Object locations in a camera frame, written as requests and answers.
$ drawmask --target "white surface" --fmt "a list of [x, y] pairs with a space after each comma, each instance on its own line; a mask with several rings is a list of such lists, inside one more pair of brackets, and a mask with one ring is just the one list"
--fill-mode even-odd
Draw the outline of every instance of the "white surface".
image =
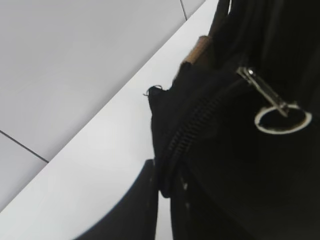
[[[111, 101], [0, 214], [1, 240], [70, 240], [102, 218], [153, 158], [143, 93], [169, 88], [183, 58], [207, 34], [216, 0], [206, 1]], [[160, 199], [157, 240], [170, 240], [169, 201]]]
[[0, 133], [0, 212], [45, 166], [44, 161]]
[[181, 0], [187, 19], [205, 2], [205, 0]]
[[0, 129], [51, 160], [184, 21], [179, 0], [1, 0]]

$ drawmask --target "metal ring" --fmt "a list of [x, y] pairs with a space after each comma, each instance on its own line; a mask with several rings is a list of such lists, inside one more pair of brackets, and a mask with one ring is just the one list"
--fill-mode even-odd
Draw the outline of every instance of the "metal ring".
[[[296, 110], [301, 110], [303, 111], [297, 104], [289, 104], [288, 105], [288, 108], [289, 109], [296, 109]], [[300, 131], [302, 129], [304, 129], [305, 127], [307, 127], [310, 122], [312, 121], [312, 114], [310, 112], [306, 112], [306, 111], [303, 111], [304, 113], [304, 120], [302, 122], [300, 122], [299, 124], [297, 125], [294, 125], [290, 128], [272, 128], [272, 127], [269, 127], [269, 128], [266, 128], [264, 126], [261, 125], [261, 120], [262, 118], [272, 112], [272, 111], [277, 111], [277, 108], [275, 106], [271, 106], [271, 107], [268, 107], [268, 108], [263, 108], [261, 109], [261, 111], [255, 116], [255, 119], [254, 119], [254, 124], [255, 126], [263, 133], [266, 133], [266, 134], [272, 134], [272, 135], [285, 135], [285, 134], [293, 134], [297, 131]]]

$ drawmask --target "bag strap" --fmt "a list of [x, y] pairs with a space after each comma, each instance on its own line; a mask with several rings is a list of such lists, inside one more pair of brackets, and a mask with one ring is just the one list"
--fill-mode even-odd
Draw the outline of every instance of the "bag strap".
[[214, 33], [221, 27], [224, 20], [228, 16], [230, 1], [231, 0], [219, 0], [208, 35], [199, 37], [195, 46], [185, 57], [182, 63], [195, 64], [199, 57], [212, 44], [212, 37]]

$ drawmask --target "black strap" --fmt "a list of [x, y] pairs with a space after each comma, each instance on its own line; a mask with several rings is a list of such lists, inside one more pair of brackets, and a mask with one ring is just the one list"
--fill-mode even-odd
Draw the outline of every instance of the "black strap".
[[121, 201], [77, 240], [154, 240], [158, 195], [155, 165], [147, 160]]

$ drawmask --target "zipper teeth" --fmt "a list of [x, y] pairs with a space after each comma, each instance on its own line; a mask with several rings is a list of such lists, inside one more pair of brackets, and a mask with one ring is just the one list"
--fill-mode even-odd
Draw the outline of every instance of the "zipper teeth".
[[179, 128], [169, 145], [169, 151], [174, 151], [170, 154], [172, 160], [176, 160], [186, 153], [188, 148], [194, 143], [202, 128], [208, 124], [208, 121], [219, 102], [220, 98], [215, 98], [211, 101], [207, 98], [203, 98], [199, 101], [199, 107], [196, 107], [192, 112], [190, 121]]
[[169, 179], [167, 178], [169, 182], [165, 180], [163, 185], [164, 188], [161, 187], [161, 192], [164, 197], [170, 197], [170, 178], [173, 176], [176, 166], [179, 164], [179, 160], [186, 152], [188, 152], [190, 146], [195, 142], [201, 130], [208, 125], [220, 102], [220, 97], [216, 97], [212, 100], [208, 98], [199, 100], [191, 113], [190, 119], [176, 131], [170, 141], [164, 159], [165, 161], [172, 162], [173, 167], [169, 168], [169, 172], [165, 173], [165, 175], [169, 176]]

